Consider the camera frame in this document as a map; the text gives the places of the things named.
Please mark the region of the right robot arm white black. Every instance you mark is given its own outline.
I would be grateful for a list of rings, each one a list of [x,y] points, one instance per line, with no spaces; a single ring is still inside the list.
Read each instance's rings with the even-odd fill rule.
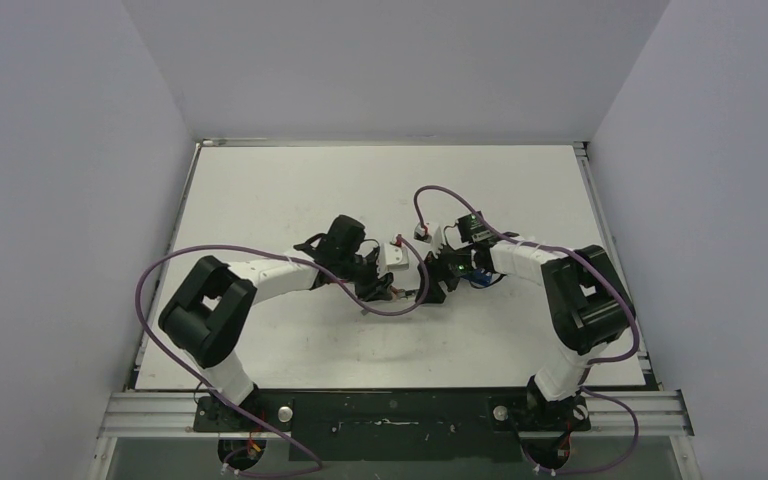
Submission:
[[[430,247],[420,272],[417,300],[441,304],[473,275],[516,277],[541,288],[555,340],[529,381],[537,394],[525,402],[528,421],[553,427],[565,415],[564,400],[578,394],[593,360],[630,327],[634,310],[613,264],[597,245],[557,251],[534,241],[498,235],[478,215],[459,218],[462,246],[452,247],[444,226],[419,223],[416,240]]]

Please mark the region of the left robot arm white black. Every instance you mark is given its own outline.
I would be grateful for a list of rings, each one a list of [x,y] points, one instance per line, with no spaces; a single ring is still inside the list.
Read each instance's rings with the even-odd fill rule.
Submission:
[[[218,413],[230,428],[246,430],[258,417],[259,405],[251,397],[257,386],[235,351],[253,306],[333,283],[351,285],[363,302],[391,299],[389,252],[375,245],[360,254],[366,239],[363,224],[340,215],[327,232],[274,259],[233,267],[212,255],[202,257],[177,288],[159,315],[159,327],[224,396]]]

